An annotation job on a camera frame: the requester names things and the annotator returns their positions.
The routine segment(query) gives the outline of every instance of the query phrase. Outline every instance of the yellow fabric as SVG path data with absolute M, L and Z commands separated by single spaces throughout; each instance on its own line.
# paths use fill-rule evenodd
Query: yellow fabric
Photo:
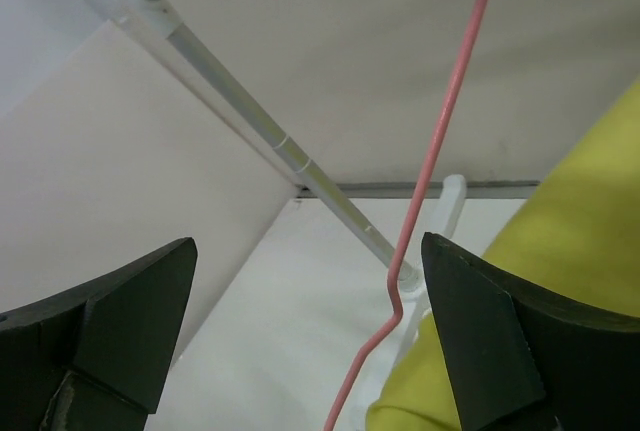
M 539 186 L 485 259 L 577 301 L 640 317 L 639 250 L 636 81 Z M 435 324 L 427 317 L 369 409 L 367 430 L 459 429 Z

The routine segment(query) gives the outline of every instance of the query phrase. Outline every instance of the gray strip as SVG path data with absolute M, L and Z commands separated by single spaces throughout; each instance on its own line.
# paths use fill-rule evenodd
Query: gray strip
M 539 181 L 472 181 L 467 183 L 467 198 L 471 199 L 527 199 L 536 190 Z M 339 184 L 338 187 L 349 198 L 369 199 L 409 199 L 415 183 L 356 183 Z M 427 198 L 437 198 L 442 191 L 442 183 L 429 186 Z M 300 186 L 298 197 L 315 198 L 306 187 Z

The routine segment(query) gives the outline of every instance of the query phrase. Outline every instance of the yellow towel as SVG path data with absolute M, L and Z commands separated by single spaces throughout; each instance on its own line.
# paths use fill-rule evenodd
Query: yellow towel
M 593 306 L 640 317 L 640 80 L 498 235 L 490 263 Z M 368 431 L 459 430 L 433 317 L 369 409 Z

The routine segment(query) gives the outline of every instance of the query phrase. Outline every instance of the pink wire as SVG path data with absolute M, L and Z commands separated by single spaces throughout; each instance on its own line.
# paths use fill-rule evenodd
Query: pink wire
M 458 59 L 453 68 L 453 72 L 451 73 L 440 117 L 438 118 L 438 123 L 436 124 L 433 136 L 431 137 L 429 150 L 427 151 L 424 163 L 422 164 L 422 168 L 418 176 L 418 182 L 416 183 L 416 188 L 413 191 L 413 196 L 411 197 L 409 210 L 407 211 L 407 216 L 404 219 L 402 231 L 400 231 L 396 251 L 391 259 L 391 265 L 389 266 L 389 273 L 387 275 L 387 291 L 389 292 L 389 298 L 391 299 L 391 305 L 393 307 L 393 316 L 384 323 L 384 325 L 369 339 L 369 341 L 360 348 L 358 354 L 356 354 L 347 376 L 340 387 L 340 391 L 336 396 L 333 406 L 331 407 L 331 411 L 329 412 L 323 431 L 333 431 L 336 421 L 338 420 L 338 416 L 342 411 L 342 407 L 349 396 L 349 392 L 351 391 L 367 356 L 369 356 L 371 351 L 373 351 L 373 349 L 378 346 L 378 344 L 380 344 L 380 342 L 382 342 L 382 340 L 386 338 L 402 320 L 403 310 L 402 300 L 398 293 L 398 274 L 404 261 L 404 256 L 407 252 L 407 247 L 409 246 L 409 240 L 418 219 L 418 214 L 420 214 L 422 202 L 426 196 L 427 188 L 431 181 L 431 175 L 433 174 L 433 169 L 435 168 L 436 160 L 438 159 L 438 154 L 442 148 L 442 142 L 444 141 L 444 136 L 447 132 L 449 121 L 451 120 L 453 107 L 458 99 L 458 93 L 460 92 L 462 80 L 464 79 L 464 74 L 467 70 L 469 59 L 471 58 L 471 52 L 473 51 L 473 45 L 478 36 L 478 30 L 480 29 L 480 23 L 482 22 L 482 16 L 484 15 L 484 11 L 487 7 L 487 2 L 488 0 L 476 0 L 473 6 L 471 19 L 469 20 L 469 24 L 467 25 L 467 29 L 462 40 Z

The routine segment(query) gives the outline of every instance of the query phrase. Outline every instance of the yellow garment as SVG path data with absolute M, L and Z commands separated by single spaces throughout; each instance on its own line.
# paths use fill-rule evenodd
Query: yellow garment
M 639 250 L 636 81 L 539 186 L 484 258 L 576 301 L 640 317 Z M 427 317 L 369 409 L 367 430 L 459 429 L 435 324 Z

